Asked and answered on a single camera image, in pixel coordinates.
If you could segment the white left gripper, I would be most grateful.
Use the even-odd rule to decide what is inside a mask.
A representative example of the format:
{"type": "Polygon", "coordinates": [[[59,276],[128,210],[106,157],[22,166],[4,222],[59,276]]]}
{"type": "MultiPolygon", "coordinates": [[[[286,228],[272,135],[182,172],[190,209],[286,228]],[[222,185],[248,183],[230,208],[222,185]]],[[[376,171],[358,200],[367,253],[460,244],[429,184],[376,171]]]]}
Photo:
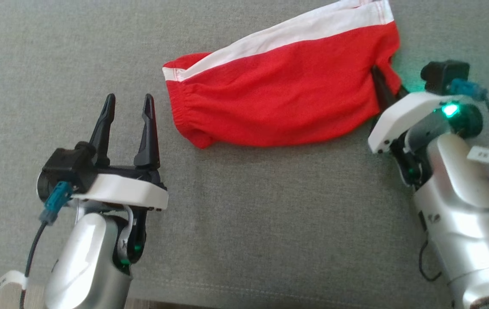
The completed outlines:
{"type": "MultiPolygon", "coordinates": [[[[97,167],[110,165],[110,129],[115,119],[115,94],[108,94],[102,111],[92,132],[90,144],[96,154],[92,162],[97,167]]],[[[142,169],[160,168],[156,110],[154,98],[146,94],[143,111],[143,131],[140,147],[133,164],[142,169]]],[[[119,232],[116,254],[121,264],[135,264],[140,260],[146,242],[146,218],[149,211],[162,211],[168,207],[169,194],[163,183],[152,183],[142,178],[132,179],[115,174],[99,174],[85,194],[73,194],[78,222],[88,213],[103,214],[111,211],[125,211],[127,220],[119,232]]]]}

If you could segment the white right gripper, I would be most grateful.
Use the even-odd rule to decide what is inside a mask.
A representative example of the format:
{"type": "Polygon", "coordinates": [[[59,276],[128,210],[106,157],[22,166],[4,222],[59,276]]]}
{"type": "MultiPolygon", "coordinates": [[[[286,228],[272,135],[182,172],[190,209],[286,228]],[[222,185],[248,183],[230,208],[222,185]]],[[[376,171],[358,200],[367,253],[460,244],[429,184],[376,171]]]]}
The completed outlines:
{"type": "Polygon", "coordinates": [[[431,172],[425,148],[435,138],[451,131],[441,110],[441,104],[449,97],[428,92],[410,93],[403,85],[395,93],[376,65],[371,68],[371,76],[382,114],[368,137],[368,146],[373,153],[390,153],[397,162],[403,183],[418,188],[431,172]]]}

